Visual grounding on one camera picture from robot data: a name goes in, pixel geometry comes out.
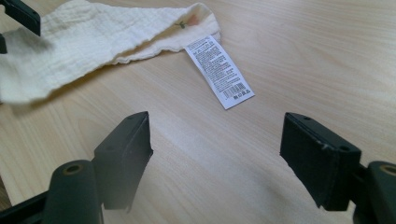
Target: black plastic arm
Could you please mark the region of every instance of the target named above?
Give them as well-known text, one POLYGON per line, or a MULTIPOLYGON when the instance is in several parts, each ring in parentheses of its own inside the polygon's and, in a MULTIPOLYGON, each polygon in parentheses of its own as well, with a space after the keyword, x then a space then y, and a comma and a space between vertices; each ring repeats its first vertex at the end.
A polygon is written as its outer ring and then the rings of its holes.
MULTIPOLYGON (((25 26, 27 29, 41 35, 40 15, 19 0, 0 0, 0 5, 6 9, 6 14, 25 26)), ((0 35, 0 53, 7 53, 6 40, 0 35)))
POLYGON ((315 120, 287 113, 280 155, 316 202, 328 211, 356 206, 354 222, 396 223, 396 165, 360 164, 361 151, 315 120))
POLYGON ((149 113, 124 119, 96 148, 92 161, 70 161, 53 174, 49 190, 0 213, 1 224, 102 224, 106 209, 131 208, 153 153, 149 113))

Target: black plastic part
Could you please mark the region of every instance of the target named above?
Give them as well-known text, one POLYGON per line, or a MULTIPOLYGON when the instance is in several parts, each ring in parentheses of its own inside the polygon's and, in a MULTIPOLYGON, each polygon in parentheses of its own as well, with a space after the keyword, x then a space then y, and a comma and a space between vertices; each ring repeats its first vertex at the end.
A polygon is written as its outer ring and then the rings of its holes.
POLYGON ((0 0, 0 5, 6 9, 6 14, 31 30, 41 35, 40 15, 19 0, 0 0))
POLYGON ((355 212, 353 213, 353 223, 355 224, 378 223, 366 186, 367 175, 367 168, 361 165, 351 179, 353 190, 350 195, 350 200, 356 204, 355 212))
POLYGON ((368 194, 378 223, 396 223, 396 165, 373 161, 367 168, 368 194))
POLYGON ((351 177, 359 170, 361 151, 315 120, 285 115, 280 155, 303 182, 317 206, 346 211, 351 177))
POLYGON ((39 224, 43 217, 47 192, 14 205, 0 213, 1 224, 39 224))
POLYGON ((123 120, 94 151, 92 162, 105 209, 132 206, 153 153, 149 139, 149 113, 142 112, 123 120))
POLYGON ((4 37, 0 34, 0 54, 6 54, 7 53, 7 45, 6 45, 6 40, 4 37))
POLYGON ((70 161, 52 175, 42 224, 103 223, 90 161, 70 161))

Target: textured fabric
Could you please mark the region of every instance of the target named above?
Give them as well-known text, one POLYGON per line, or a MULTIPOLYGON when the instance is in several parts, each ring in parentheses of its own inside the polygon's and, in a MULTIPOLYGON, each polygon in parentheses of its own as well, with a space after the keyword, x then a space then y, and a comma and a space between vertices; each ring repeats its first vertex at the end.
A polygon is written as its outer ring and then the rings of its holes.
POLYGON ((41 36, 24 27, 4 33, 0 102, 29 103, 106 64, 180 51, 208 35, 219 40, 216 18, 203 4, 128 8, 73 0, 43 17, 41 27, 41 36))

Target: black clamp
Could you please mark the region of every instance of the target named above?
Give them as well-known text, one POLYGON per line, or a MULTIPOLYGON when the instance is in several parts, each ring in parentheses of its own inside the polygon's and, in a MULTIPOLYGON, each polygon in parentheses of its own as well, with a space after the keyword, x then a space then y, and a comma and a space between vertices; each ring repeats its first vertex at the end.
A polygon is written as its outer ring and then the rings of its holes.
POLYGON ((2 224, 103 224, 105 209, 132 207, 153 154, 149 113, 124 119, 92 161, 70 161, 52 174, 49 190, 0 213, 2 224))
MULTIPOLYGON (((3 5, 6 9, 6 14, 18 21, 20 24, 25 26, 27 29, 41 35, 41 21, 40 15, 32 10, 22 1, 18 0, 0 0, 0 5, 3 5)), ((0 34, 0 54, 7 53, 6 40, 0 34)))
POLYGON ((327 211, 356 204, 356 224, 396 223, 396 165, 360 164, 361 150, 307 116, 287 113, 280 155, 327 211))

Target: care label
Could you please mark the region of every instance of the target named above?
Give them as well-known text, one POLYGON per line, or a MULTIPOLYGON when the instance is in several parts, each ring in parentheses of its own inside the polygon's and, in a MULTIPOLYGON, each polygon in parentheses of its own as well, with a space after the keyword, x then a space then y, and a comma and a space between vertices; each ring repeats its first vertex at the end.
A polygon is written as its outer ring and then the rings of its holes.
POLYGON ((213 36, 198 40, 185 50, 225 109, 254 96, 239 69, 213 36))

